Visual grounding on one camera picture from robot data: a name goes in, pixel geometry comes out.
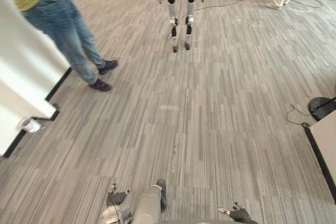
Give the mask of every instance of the power cord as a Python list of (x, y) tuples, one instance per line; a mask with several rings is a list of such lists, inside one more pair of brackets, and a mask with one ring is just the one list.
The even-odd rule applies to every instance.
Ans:
[(288, 119), (288, 115), (289, 115), (291, 112), (293, 112), (294, 110), (298, 111), (299, 113), (301, 113), (302, 115), (305, 115), (305, 116), (310, 116), (310, 115), (305, 114), (305, 113), (301, 112), (300, 110), (298, 110), (298, 109), (294, 106), (294, 104), (291, 104), (290, 106), (292, 107), (292, 109), (286, 113), (286, 120), (287, 120), (288, 122), (292, 123), (292, 124), (296, 124), (296, 125), (300, 125), (300, 126), (304, 127), (303, 124), (305, 124), (305, 123), (296, 123), (296, 122), (293, 122), (293, 121), (291, 121), (291, 120)]

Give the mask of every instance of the black cable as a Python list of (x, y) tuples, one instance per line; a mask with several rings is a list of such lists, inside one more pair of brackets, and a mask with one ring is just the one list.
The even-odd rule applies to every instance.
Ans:
[(288, 114), (291, 113), (291, 112), (293, 112), (294, 110), (295, 110), (295, 108), (293, 108), (292, 110), (290, 110), (290, 111), (288, 111), (288, 112), (286, 113), (286, 120), (287, 120), (288, 122), (290, 122), (290, 123), (293, 123), (293, 124), (297, 124), (297, 125), (302, 126), (301, 123), (296, 123), (296, 122), (293, 122), (293, 121), (291, 121), (291, 120), (288, 119)]
[(305, 116), (311, 116), (311, 114), (304, 114), (303, 112), (301, 112), (300, 110), (298, 110), (297, 108), (295, 108), (294, 104), (291, 104), (292, 108), (295, 109), (296, 111), (300, 112), (302, 115)]

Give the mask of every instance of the striped carpet floor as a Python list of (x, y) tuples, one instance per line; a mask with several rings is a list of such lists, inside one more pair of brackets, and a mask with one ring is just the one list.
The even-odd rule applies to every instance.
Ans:
[[(197, 0), (192, 49), (172, 52), (166, 1), (73, 0), (119, 67), (89, 89), (72, 72), (61, 113), (0, 160), (0, 223), (100, 223), (107, 188), (168, 187), (162, 220), (213, 218), (234, 201), (259, 224), (334, 224), (336, 205), (294, 104), (334, 97), (336, 2)], [(298, 123), (314, 120), (297, 111)]]

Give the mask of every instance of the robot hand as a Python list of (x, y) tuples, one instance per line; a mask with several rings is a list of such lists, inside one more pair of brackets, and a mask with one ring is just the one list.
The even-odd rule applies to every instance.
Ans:
[(115, 193), (113, 195), (109, 195), (109, 199), (113, 205), (120, 205), (126, 199), (126, 192), (122, 191), (121, 193)]
[(114, 183), (111, 186), (111, 190), (107, 194), (106, 198), (106, 205), (113, 206), (113, 205), (121, 205), (124, 200), (126, 199), (127, 194), (131, 191), (130, 188), (127, 188), (126, 191), (122, 191), (120, 193), (116, 193), (117, 185)]
[(234, 210), (228, 211), (224, 208), (218, 208), (218, 211), (224, 215), (230, 216), (234, 221), (241, 222), (245, 224), (258, 224), (257, 222), (251, 220), (250, 215), (244, 207), (241, 207), (238, 202), (235, 202)]

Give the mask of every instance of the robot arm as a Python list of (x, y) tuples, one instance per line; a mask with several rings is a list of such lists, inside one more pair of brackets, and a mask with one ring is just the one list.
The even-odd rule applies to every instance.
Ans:
[(240, 203), (235, 202), (234, 210), (226, 210), (219, 207), (217, 210), (224, 215), (230, 216), (234, 221), (244, 223), (244, 224), (258, 224), (254, 220), (251, 220), (250, 215), (246, 211), (245, 207), (241, 207)]

